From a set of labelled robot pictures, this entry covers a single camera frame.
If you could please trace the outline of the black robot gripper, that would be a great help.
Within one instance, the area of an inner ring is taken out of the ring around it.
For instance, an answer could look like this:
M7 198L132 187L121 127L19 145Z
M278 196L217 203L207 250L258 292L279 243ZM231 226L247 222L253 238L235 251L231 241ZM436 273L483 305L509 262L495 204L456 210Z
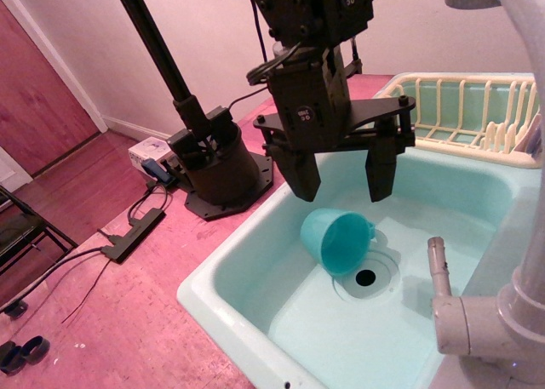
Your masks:
M292 192L312 202L320 186L316 153L367 150L365 170L370 200L393 191L397 155L414 146L410 113L414 98L352 100L339 48L273 46L264 73L276 113L255 121Z

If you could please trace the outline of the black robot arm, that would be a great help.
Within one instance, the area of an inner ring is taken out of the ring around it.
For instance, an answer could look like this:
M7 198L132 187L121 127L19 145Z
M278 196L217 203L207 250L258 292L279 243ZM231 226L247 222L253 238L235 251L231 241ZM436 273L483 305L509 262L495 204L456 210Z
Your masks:
M258 183L255 159L231 113L205 113L186 85L144 0L120 0L158 68L185 128L169 139L188 185L206 203L238 201ZM247 74L263 84L276 112L258 117L266 154L293 193L312 201L320 185L316 155L364 150L370 198L393 190L397 157L416 141L410 113L416 102L352 100L340 45L364 31L374 0L250 0L280 49Z

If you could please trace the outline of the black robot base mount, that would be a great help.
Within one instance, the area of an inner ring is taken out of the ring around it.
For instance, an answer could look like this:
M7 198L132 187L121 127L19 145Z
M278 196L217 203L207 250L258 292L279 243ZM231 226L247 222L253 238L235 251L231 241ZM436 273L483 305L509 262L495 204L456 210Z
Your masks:
M250 152L230 110L218 106L197 129L167 139L178 170L169 172L186 190L185 207L211 221L247 210L273 185L273 160Z

